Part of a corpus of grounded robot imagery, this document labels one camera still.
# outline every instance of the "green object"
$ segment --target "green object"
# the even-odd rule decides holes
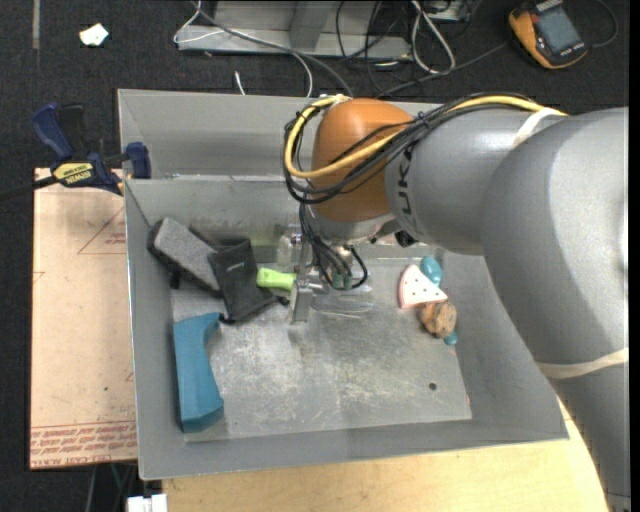
[[[295,280],[295,274],[278,272],[270,268],[261,268],[258,270],[256,284],[260,288],[282,288],[283,290],[291,291]]]

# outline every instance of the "blue clamp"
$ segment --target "blue clamp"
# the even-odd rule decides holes
[[[73,156],[74,149],[60,127],[57,110],[58,104],[55,102],[45,105],[31,116],[31,126],[38,138],[56,152],[59,164],[69,160]]]
[[[64,107],[59,114],[64,117],[62,124],[58,115],[58,104],[52,102],[31,117],[31,125],[38,138],[53,149],[58,157],[50,167],[53,181],[47,181],[46,185],[58,182],[65,187],[95,187],[121,194],[122,180],[111,170],[111,167],[125,160],[131,160],[135,178],[151,177],[149,152],[144,144],[132,142],[127,146],[125,153],[106,159],[96,151],[85,155],[81,105]],[[75,148],[65,134],[63,125],[75,136],[73,138]]]
[[[125,153],[133,165],[133,177],[139,179],[151,178],[151,161],[149,151],[142,142],[132,142],[125,148]]]

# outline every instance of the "cardboard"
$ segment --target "cardboard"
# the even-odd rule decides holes
[[[125,236],[122,197],[34,193],[31,469],[137,457]]]

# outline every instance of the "white triangle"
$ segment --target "white triangle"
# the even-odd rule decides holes
[[[425,276],[418,265],[409,265],[400,278],[398,299],[402,309],[427,302],[444,302],[447,294]]]

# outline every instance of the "black foam piece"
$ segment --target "black foam piece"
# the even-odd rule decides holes
[[[210,254],[209,261],[220,283],[229,314],[227,320],[242,320],[278,300],[268,289],[256,284],[258,266],[250,240]]]
[[[208,260],[215,249],[188,228],[171,218],[164,218],[151,229],[147,247],[174,277],[177,272],[180,277],[220,296],[220,285]]]

